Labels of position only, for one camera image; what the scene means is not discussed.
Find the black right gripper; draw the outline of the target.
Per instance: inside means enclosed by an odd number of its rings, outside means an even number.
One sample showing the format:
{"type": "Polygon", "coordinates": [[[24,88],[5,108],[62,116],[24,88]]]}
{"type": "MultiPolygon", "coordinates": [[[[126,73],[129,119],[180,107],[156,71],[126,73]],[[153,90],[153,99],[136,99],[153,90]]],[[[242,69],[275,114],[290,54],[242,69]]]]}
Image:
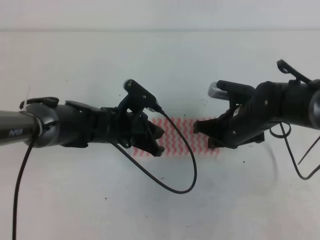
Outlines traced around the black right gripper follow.
{"type": "Polygon", "coordinates": [[[288,84],[284,82],[260,83],[255,88],[253,97],[246,104],[240,105],[238,114],[230,113],[223,121],[219,118],[196,120],[193,123],[193,133],[216,134],[223,125],[221,137],[208,137],[208,148],[247,144],[281,122],[282,102],[287,87],[288,84]]]}

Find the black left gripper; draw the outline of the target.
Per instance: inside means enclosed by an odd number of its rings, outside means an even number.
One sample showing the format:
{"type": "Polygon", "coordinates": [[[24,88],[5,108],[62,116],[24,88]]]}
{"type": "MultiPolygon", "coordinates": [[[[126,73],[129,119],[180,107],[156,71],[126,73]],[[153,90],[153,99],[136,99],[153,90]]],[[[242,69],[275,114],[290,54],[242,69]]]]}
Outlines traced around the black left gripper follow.
{"type": "Polygon", "coordinates": [[[134,147],[133,156],[142,156],[143,152],[160,157],[165,148],[158,145],[165,131],[157,125],[157,120],[148,120],[148,116],[139,110],[128,112],[117,107],[86,107],[86,142],[119,144],[124,148],[134,147]]]}

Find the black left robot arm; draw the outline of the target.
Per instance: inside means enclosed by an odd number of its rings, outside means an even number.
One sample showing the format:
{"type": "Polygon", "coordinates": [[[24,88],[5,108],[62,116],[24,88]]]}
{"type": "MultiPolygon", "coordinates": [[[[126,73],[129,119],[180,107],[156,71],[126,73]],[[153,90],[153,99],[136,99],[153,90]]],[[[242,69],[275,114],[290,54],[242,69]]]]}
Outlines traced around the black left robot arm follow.
{"type": "Polygon", "coordinates": [[[86,148],[89,143],[114,143],[159,157],[165,149],[157,140],[163,134],[164,130],[141,110],[97,108],[71,100],[60,104],[56,97],[31,98],[19,111],[0,112],[1,145],[29,145],[33,138],[35,148],[86,148]]]}

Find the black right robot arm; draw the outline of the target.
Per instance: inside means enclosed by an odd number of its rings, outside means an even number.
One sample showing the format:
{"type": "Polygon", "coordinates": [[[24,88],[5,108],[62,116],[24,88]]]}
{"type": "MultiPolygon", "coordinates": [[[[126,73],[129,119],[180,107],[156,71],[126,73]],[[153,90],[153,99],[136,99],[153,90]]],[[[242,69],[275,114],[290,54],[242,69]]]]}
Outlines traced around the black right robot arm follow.
{"type": "Polygon", "coordinates": [[[211,83],[208,95],[228,101],[229,109],[218,118],[193,124],[195,134],[208,137],[208,148],[262,143],[265,131],[279,123],[320,128],[320,81],[310,80],[282,59],[277,68],[294,79],[266,81],[257,87],[225,80],[211,83]]]}

